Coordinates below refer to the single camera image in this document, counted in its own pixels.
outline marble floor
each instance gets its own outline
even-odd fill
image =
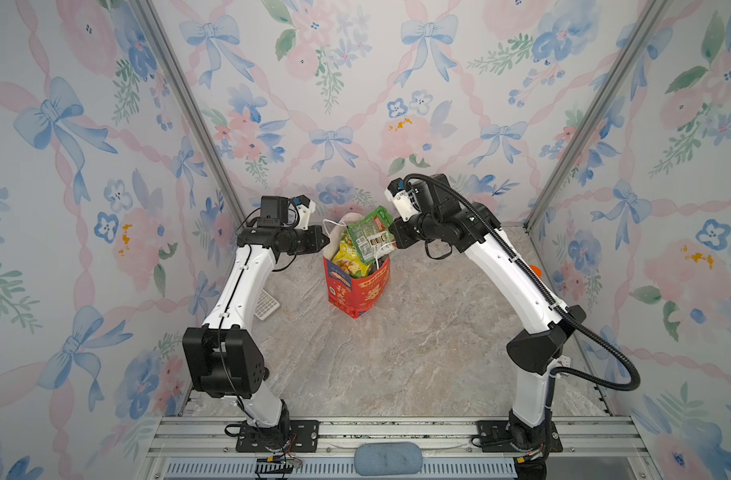
[[[524,230],[506,231],[537,265]],[[328,302],[320,255],[270,276],[281,308],[255,321],[254,339],[275,394],[292,416],[506,416],[515,369],[505,346],[522,329],[513,308],[463,254],[430,260],[417,244],[391,258],[385,292],[358,320]],[[587,370],[575,338],[563,352]],[[236,411],[205,394],[192,407],[195,416]],[[573,377],[557,380],[553,414],[607,415],[593,384]]]

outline floral wallpaper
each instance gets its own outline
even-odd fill
[[[305,194],[337,220],[444,173],[519,222],[645,2],[153,4],[245,208]]]
[[[531,235],[639,369],[610,403],[663,476],[731,478],[731,0],[672,2]],[[582,344],[597,374],[628,378]]]
[[[0,479],[135,476],[234,225],[127,3],[0,0]]]

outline orange object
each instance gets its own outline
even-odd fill
[[[352,318],[358,318],[373,307],[389,281],[389,258],[366,278],[352,278],[340,266],[325,258],[323,264],[328,301]]]

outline yellow snack package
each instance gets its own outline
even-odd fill
[[[363,264],[358,256],[358,251],[352,243],[350,232],[344,230],[342,241],[339,243],[339,253],[334,255],[334,264],[340,266],[352,278],[365,278],[368,276],[368,265]]]

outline vent grille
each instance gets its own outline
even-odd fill
[[[213,458],[176,458],[168,464],[163,479],[217,480],[221,478],[256,478],[255,458],[217,460]],[[263,478],[281,478],[272,471],[278,466],[258,464]],[[512,458],[425,458],[421,472],[400,478],[516,478]],[[362,478],[355,473],[352,458],[304,458],[302,467],[286,478]]]

